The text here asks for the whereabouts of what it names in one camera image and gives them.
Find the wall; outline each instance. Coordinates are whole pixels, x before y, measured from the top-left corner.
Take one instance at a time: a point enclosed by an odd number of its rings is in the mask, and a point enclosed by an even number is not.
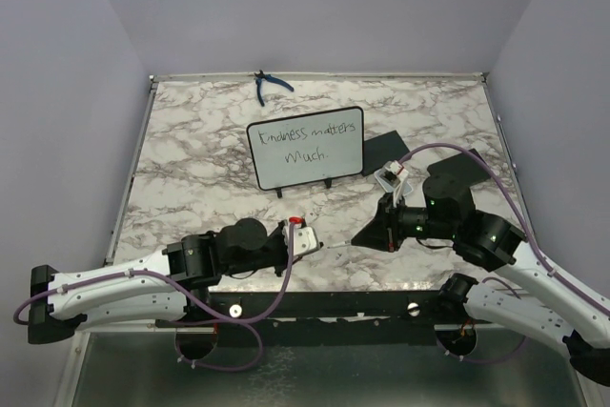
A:
[[[609,25],[610,0],[532,0],[490,75],[542,248],[606,296]]]
[[[0,395],[51,405],[67,344],[12,324],[30,268],[101,264],[146,73],[108,0],[0,0]]]
[[[111,0],[150,73],[489,71],[529,0]]]

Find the black wire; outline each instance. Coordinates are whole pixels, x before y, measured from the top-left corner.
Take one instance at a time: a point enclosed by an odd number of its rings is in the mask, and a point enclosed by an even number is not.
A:
[[[252,275],[256,274],[257,272],[258,272],[258,270],[255,270],[255,271],[251,271],[246,276],[233,276],[233,275],[229,275],[229,277],[233,278],[235,280],[245,280],[246,278],[250,278]]]
[[[429,250],[442,250],[443,248],[451,248],[451,245],[426,245],[418,238],[416,238],[416,241],[419,245],[421,245],[422,247],[426,247]]]

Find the white marble pattern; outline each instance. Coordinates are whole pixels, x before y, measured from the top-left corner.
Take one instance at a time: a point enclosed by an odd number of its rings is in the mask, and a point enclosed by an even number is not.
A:
[[[326,244],[351,238],[366,224],[382,195],[372,175],[285,189],[284,198],[256,186],[246,126],[305,112],[358,105],[365,138],[397,130],[410,148],[445,141],[475,147],[511,186],[483,87],[475,81],[291,81],[295,92],[264,84],[267,106],[256,101],[252,81],[159,84],[115,262],[139,257],[186,234],[219,230],[239,218],[260,219],[268,230],[291,215],[306,215]],[[455,154],[426,151],[408,164],[415,191],[409,205],[422,205],[428,164]],[[478,208],[511,215],[492,181],[474,188]],[[295,266],[290,291],[431,289],[453,272],[486,273],[451,250],[431,252],[408,240],[398,253],[358,247],[323,249]],[[217,290],[273,291],[271,270],[248,280],[224,278]]]

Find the blue-handled pliers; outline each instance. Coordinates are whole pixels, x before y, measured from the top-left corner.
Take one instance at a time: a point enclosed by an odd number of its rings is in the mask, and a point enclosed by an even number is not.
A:
[[[290,92],[295,92],[295,88],[290,86],[284,80],[280,80],[279,78],[275,78],[274,76],[266,75],[263,71],[258,71],[258,73],[254,74],[254,77],[256,78],[256,97],[258,97],[258,102],[260,102],[261,107],[265,106],[265,101],[263,100],[263,96],[260,93],[260,87],[263,84],[263,80],[267,80],[270,83],[276,83],[279,86],[283,86]]]

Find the black whiteboard frame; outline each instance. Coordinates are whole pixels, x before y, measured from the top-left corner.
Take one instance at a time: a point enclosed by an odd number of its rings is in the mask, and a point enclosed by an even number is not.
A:
[[[282,121],[282,120],[286,120],[286,119],[297,119],[297,118],[304,118],[304,117],[307,117],[307,116],[317,116],[319,114],[334,113],[334,112],[345,112],[347,110],[353,110],[353,109],[360,110],[360,121],[362,123],[362,130],[361,130],[362,131],[362,138],[360,139],[360,150],[362,151],[362,169],[360,169],[358,172],[355,172],[355,173],[348,173],[347,175],[327,176],[326,178],[320,178],[319,180],[302,181],[302,182],[299,182],[299,183],[292,183],[290,185],[278,186],[276,188],[263,188],[262,186],[260,186],[260,180],[258,179],[258,169],[256,168],[256,161],[254,159],[254,151],[252,149],[252,141],[250,140],[250,127],[258,126],[260,124],[274,123],[276,121]],[[318,181],[319,182],[325,182],[327,180],[334,180],[335,178],[343,178],[344,176],[358,175],[359,173],[362,173],[362,171],[364,170],[364,110],[362,109],[362,107],[359,107],[358,105],[353,105],[352,107],[343,107],[343,108],[340,108],[340,109],[325,110],[323,112],[312,112],[312,113],[296,114],[294,116],[285,116],[283,118],[274,118],[274,119],[268,119],[268,120],[265,120],[265,121],[255,121],[254,123],[250,123],[246,127],[246,135],[248,136],[248,146],[250,147],[250,156],[252,157],[252,163],[254,164],[254,173],[256,174],[256,183],[258,184],[258,188],[260,190],[262,190],[262,191],[277,191],[277,190],[282,190],[283,188],[288,188],[290,186],[307,185],[309,183],[317,183]]]

